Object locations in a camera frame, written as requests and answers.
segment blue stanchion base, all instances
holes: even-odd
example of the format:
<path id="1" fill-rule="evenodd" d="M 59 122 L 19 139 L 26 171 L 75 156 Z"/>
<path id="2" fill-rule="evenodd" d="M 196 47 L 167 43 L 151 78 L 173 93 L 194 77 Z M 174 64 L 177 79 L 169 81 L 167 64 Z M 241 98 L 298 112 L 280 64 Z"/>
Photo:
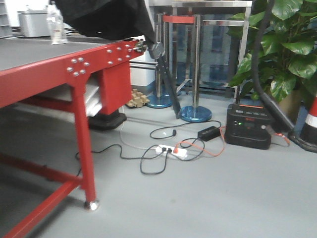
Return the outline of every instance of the blue stanchion base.
<path id="1" fill-rule="evenodd" d="M 146 106 L 150 108 L 168 108 L 172 106 L 169 95 L 162 95 L 157 97 L 156 95 L 148 96 L 150 102 L 146 103 Z"/>
<path id="2" fill-rule="evenodd" d="M 192 106 L 186 106 L 180 110 L 180 118 L 189 122 L 208 121 L 211 116 L 211 111 L 204 107 L 193 108 Z"/>

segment white wall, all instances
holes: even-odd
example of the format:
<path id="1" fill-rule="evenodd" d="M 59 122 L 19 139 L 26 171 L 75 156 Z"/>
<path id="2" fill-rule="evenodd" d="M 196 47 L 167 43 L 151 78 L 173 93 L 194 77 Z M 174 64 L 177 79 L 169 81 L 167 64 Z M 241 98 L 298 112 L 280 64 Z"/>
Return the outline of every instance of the white wall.
<path id="1" fill-rule="evenodd" d="M 26 5 L 32 10 L 41 10 L 49 4 L 49 0 L 4 0 L 11 26 L 20 26 L 17 11 L 26 10 Z"/>

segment power adapter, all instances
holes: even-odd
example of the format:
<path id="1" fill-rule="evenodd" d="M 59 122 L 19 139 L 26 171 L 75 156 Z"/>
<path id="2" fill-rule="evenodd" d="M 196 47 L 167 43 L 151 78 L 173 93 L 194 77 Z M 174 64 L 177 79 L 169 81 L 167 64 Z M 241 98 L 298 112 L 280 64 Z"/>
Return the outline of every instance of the power adapter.
<path id="1" fill-rule="evenodd" d="M 215 126 L 211 126 L 201 131 L 198 131 L 198 135 L 197 135 L 197 137 L 199 139 L 202 139 L 203 141 L 209 141 L 218 136 L 220 136 L 220 129 Z"/>

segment stainless steel stand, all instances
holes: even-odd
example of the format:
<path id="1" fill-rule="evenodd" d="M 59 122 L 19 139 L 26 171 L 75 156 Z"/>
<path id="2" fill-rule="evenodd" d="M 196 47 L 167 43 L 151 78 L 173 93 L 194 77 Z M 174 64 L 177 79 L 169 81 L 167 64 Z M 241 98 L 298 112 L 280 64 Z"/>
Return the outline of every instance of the stainless steel stand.
<path id="1" fill-rule="evenodd" d="M 194 78 L 193 82 L 193 96 L 192 105 L 183 107 L 180 111 L 180 118 L 189 122 L 203 122 L 211 118 L 212 113 L 209 109 L 199 106 L 199 79 L 200 79 L 200 48 L 201 48 L 201 29 L 202 29 L 202 16 L 195 15 L 194 21 Z"/>

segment red table leg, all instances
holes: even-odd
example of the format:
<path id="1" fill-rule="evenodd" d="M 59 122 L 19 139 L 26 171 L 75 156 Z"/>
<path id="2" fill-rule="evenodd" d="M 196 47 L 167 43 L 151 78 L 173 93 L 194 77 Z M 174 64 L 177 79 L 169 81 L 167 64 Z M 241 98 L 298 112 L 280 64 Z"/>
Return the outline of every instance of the red table leg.
<path id="1" fill-rule="evenodd" d="M 83 186 L 85 190 L 85 208 L 96 210 L 98 201 L 96 200 L 94 164 L 91 153 L 91 141 L 86 117 L 84 93 L 79 87 L 72 88 L 73 112 L 75 115 L 75 127 L 77 133 L 77 143 L 80 156 L 80 164 L 83 174 Z"/>

